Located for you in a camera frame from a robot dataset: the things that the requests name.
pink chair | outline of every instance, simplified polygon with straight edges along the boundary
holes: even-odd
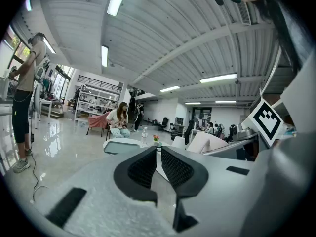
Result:
[[[93,127],[98,127],[101,128],[101,137],[103,133],[103,129],[107,129],[109,132],[109,126],[108,126],[108,121],[107,121],[107,115],[110,112],[104,113],[102,115],[92,115],[91,117],[88,117],[88,123],[89,123],[89,128],[87,131],[87,135],[89,132],[89,129],[92,130]]]

woman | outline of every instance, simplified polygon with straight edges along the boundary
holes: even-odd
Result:
[[[260,12],[263,20],[273,22],[279,44],[285,58],[296,74],[308,58],[314,43],[310,33],[299,22],[299,18],[279,0],[231,0],[235,3],[252,2]]]
[[[126,126],[128,121],[127,103],[121,102],[117,110],[108,114],[107,121],[110,123],[110,131],[114,138],[130,138],[130,132]]]
[[[209,134],[214,134],[213,123],[210,122],[210,123],[208,123],[208,124],[209,124],[209,129],[208,129],[207,133],[209,133]]]

water bottle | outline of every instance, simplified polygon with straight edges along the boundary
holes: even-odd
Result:
[[[142,139],[140,141],[143,144],[143,146],[146,145],[147,136],[148,136],[147,127],[144,127],[144,131],[142,133]]]

office chair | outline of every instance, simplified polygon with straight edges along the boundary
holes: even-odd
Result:
[[[186,130],[186,132],[184,134],[181,134],[181,133],[173,133],[171,134],[171,140],[174,141],[175,137],[179,136],[179,137],[184,137],[185,139],[185,143],[186,145],[189,144],[190,142],[190,133],[191,133],[191,130],[193,129],[193,125],[194,125],[194,121],[193,120],[190,120],[189,121],[189,126],[188,126],[188,129]]]
[[[169,122],[169,119],[167,117],[164,117],[163,120],[162,120],[162,124],[159,125],[161,130],[163,130],[164,128],[167,127],[168,122]]]
[[[170,129],[169,129],[168,133],[170,132],[170,130],[171,130],[171,132],[176,130],[173,123],[170,123]]]

cable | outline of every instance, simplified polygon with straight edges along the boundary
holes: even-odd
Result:
[[[32,133],[32,119],[33,119],[33,106],[32,106],[32,116],[31,116],[31,156],[32,156],[32,158],[33,158],[33,160],[34,160],[33,175],[35,176],[35,178],[36,178],[36,180],[37,180],[37,181],[36,181],[36,184],[35,184],[35,186],[34,186],[34,188],[33,188],[33,202],[35,202],[35,198],[34,198],[34,196],[35,196],[35,191],[37,191],[37,189],[40,188],[40,187],[46,187],[46,188],[49,188],[49,187],[42,185],[42,186],[38,186],[38,187],[35,189],[35,187],[39,184],[39,180],[38,180],[37,176],[36,176],[35,173],[34,173],[34,171],[35,171],[35,166],[36,166],[36,161],[35,161],[35,159],[34,159],[34,157],[33,157],[33,152],[32,152],[32,146],[33,146],[33,142],[34,142],[34,134]]]

